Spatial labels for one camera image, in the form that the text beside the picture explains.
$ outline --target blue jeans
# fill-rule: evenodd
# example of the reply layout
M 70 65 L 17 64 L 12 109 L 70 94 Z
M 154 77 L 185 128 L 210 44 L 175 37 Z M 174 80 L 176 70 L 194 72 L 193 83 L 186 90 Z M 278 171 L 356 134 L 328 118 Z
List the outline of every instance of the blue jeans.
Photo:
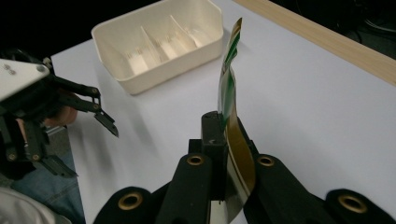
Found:
M 73 155 L 69 150 L 60 157 L 75 170 Z M 52 211 L 67 217 L 74 224 L 85 224 L 81 197 L 76 177 L 64 178 L 39 167 L 11 185 L 12 189 L 43 203 Z

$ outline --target white sleeve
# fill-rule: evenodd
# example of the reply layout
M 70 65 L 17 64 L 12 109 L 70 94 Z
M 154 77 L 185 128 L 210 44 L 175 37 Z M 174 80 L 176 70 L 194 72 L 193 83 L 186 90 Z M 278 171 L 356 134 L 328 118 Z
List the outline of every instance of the white sleeve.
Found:
M 0 187 L 0 224 L 71 224 L 66 217 L 14 189 Z

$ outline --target black mechanical part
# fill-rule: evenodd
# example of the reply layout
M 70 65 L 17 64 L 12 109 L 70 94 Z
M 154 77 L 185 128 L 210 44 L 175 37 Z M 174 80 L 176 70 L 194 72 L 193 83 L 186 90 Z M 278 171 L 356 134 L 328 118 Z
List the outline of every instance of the black mechanical part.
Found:
M 30 53 L 20 49 L 3 50 L 0 56 L 13 61 L 42 64 Z M 0 130 L 4 141 L 0 150 L 6 153 L 8 161 L 30 161 L 33 165 L 41 163 L 54 175 L 76 176 L 62 160 L 47 152 L 46 146 L 50 142 L 43 125 L 44 119 L 56 116 L 64 106 L 71 106 L 78 111 L 94 113 L 94 117 L 114 135 L 119 136 L 119 132 L 114 125 L 115 120 L 102 109 L 101 94 L 97 88 L 57 77 L 50 62 L 46 62 L 46 66 L 50 74 L 0 102 Z M 77 94 L 91 97 L 92 100 L 83 100 Z M 16 119 L 24 122 L 26 143 Z
M 279 159 L 260 154 L 240 120 L 239 123 L 255 159 L 257 175 L 256 187 L 244 206 L 247 223 L 396 223 L 382 209 L 354 191 L 330 191 L 325 201 L 309 193 Z M 138 189 L 147 192 L 144 196 L 147 203 L 131 210 L 122 210 L 119 202 L 137 188 L 116 192 L 102 208 L 94 224 L 208 224 L 210 201 L 224 200 L 227 157 L 227 143 L 219 127 L 219 116 L 216 111 L 206 113 L 202 116 L 202 139 L 190 140 L 189 154 L 181 158 L 171 182 L 152 194 Z M 201 163 L 201 158 L 212 164 Z

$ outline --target white plastic tray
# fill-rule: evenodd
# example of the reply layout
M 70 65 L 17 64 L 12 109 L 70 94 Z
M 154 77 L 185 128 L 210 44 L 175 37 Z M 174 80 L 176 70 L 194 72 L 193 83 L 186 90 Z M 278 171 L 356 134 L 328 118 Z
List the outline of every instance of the white plastic tray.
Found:
M 99 60 L 131 94 L 222 53 L 222 14 L 209 0 L 162 0 L 92 29 Z

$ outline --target compartment divider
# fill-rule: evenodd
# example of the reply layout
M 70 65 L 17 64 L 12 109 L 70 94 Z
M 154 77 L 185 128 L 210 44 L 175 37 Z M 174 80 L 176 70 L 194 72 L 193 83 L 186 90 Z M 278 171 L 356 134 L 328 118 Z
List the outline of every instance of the compartment divider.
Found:
M 167 57 L 158 51 L 158 43 L 155 41 L 155 39 L 146 31 L 143 26 L 140 26 L 140 30 L 148 47 L 149 54 L 151 55 L 154 63 L 158 65 L 166 61 Z
M 197 48 L 194 39 L 180 26 L 180 24 L 175 20 L 172 15 L 169 15 L 171 21 L 171 29 L 173 30 L 172 33 L 176 35 L 176 38 L 180 43 L 187 49 L 193 50 Z

